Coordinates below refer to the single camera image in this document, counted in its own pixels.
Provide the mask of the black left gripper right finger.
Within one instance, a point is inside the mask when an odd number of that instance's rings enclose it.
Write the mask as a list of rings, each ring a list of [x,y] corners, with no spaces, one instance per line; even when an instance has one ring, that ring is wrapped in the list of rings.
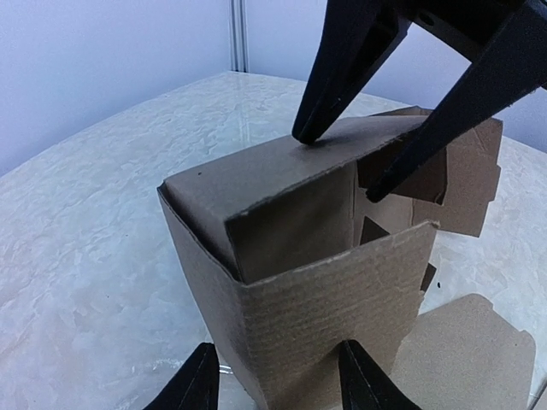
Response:
[[[340,343],[338,371],[343,410],[421,410],[356,340]]]

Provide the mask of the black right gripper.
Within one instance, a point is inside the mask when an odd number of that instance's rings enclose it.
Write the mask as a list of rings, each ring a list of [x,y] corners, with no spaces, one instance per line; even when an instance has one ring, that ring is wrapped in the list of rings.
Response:
[[[369,186],[371,202],[392,193],[454,139],[546,85],[545,1],[331,0],[291,135],[302,144],[320,138],[412,23],[469,61],[477,59],[408,133],[401,152]]]

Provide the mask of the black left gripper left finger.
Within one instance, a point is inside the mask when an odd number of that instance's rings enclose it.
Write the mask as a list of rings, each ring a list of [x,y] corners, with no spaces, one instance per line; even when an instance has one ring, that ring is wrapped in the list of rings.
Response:
[[[219,359],[213,343],[200,343],[144,410],[217,410]]]

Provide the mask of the brown cardboard box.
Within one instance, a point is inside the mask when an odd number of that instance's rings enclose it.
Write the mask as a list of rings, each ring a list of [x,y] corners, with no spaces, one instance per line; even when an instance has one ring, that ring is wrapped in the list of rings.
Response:
[[[410,107],[345,118],[314,145],[277,138],[159,186],[209,333],[259,408],[337,406],[346,339],[424,409],[526,407],[529,333],[475,294],[419,311],[437,232],[482,231],[502,122],[463,133],[381,202],[366,198],[427,116]]]

